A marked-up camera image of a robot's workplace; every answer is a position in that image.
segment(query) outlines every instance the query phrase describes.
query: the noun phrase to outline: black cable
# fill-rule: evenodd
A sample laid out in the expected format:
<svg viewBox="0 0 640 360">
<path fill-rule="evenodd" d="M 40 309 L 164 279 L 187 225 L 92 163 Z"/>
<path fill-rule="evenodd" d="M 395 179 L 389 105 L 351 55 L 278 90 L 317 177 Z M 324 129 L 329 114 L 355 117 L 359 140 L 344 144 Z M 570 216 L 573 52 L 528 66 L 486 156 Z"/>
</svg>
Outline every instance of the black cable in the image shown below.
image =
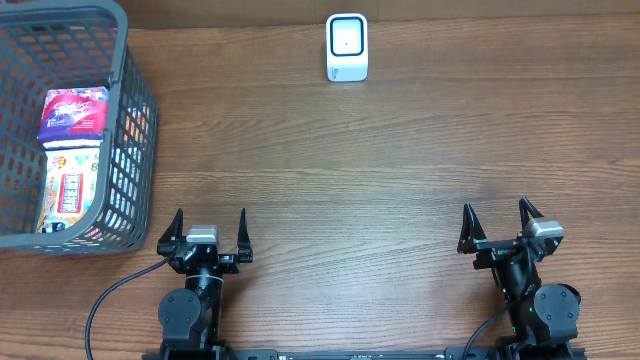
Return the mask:
<svg viewBox="0 0 640 360">
<path fill-rule="evenodd" d="M 113 292 L 113 290 L 119 288 L 120 286 L 128 283 L 129 281 L 138 278 L 144 274 L 148 274 L 150 272 L 152 272 L 153 270 L 161 267 L 162 265 L 168 263 L 169 261 L 171 261 L 171 259 L 173 258 L 173 254 L 171 254 L 170 256 L 167 256 L 164 260 L 160 261 L 159 263 L 152 265 L 142 271 L 139 271 L 133 275 L 129 275 L 126 278 L 118 281 L 117 283 L 111 285 L 110 288 L 108 288 L 105 292 L 102 293 L 102 295 L 100 295 L 100 297 L 98 298 L 98 300 L 96 301 L 96 303 L 93 305 L 93 308 L 91 309 L 91 312 L 89 313 L 89 318 L 87 319 L 87 326 L 84 329 L 84 348 L 87 351 L 87 359 L 89 360 L 93 360 L 93 355 L 91 354 L 91 343 L 90 343 L 90 336 L 91 336 L 91 323 L 93 322 L 93 318 L 96 316 L 96 311 L 98 311 L 98 307 L 100 306 L 100 304 L 102 304 L 102 301 L 104 301 L 104 299 L 111 294 L 111 292 Z"/>
<path fill-rule="evenodd" d="M 491 326 L 491 324 L 493 324 L 498 319 L 500 319 L 502 317 L 502 315 L 504 315 L 504 313 L 506 313 L 507 311 L 511 310 L 511 308 L 513 307 L 514 304 L 515 304 L 515 302 L 507 303 L 507 305 L 505 305 L 505 307 L 503 307 L 502 310 L 498 311 L 495 315 L 493 315 L 491 318 L 489 318 L 489 320 L 485 321 L 482 325 L 480 325 L 480 327 L 476 330 L 476 332 L 474 332 L 473 335 L 471 335 L 471 337 L 469 338 L 469 341 L 467 342 L 467 345 L 464 347 L 464 351 L 462 352 L 461 359 L 463 359 L 463 360 L 467 359 L 467 354 L 469 353 L 469 350 L 471 349 L 471 345 L 473 345 L 473 342 L 476 341 L 476 338 L 478 337 L 478 335 L 480 335 L 489 326 Z"/>
<path fill-rule="evenodd" d="M 462 352 L 462 360 L 467 360 L 467 354 L 469 353 L 473 342 L 476 341 L 478 335 L 480 335 L 489 326 L 491 326 L 491 324 L 500 319 L 500 317 L 502 317 L 502 315 L 504 315 L 507 311 L 511 310 L 513 305 L 515 305 L 518 300 L 524 298 L 524 296 L 527 294 L 527 290 L 531 285 L 531 272 L 533 269 L 533 263 L 531 261 L 531 254 L 529 253 L 529 246 L 526 242 L 524 244 L 524 255 L 527 257 L 527 274 L 525 275 L 524 287 L 522 288 L 522 292 L 520 293 L 520 298 L 513 299 L 512 301 L 508 302 L 505 307 L 502 308 L 502 310 L 498 311 L 498 313 L 489 318 L 489 320 L 485 321 L 484 324 L 480 325 L 480 327 L 473 333 L 473 335 L 471 335 L 469 341 L 467 342 L 467 345 L 464 347 L 464 351 Z"/>
</svg>

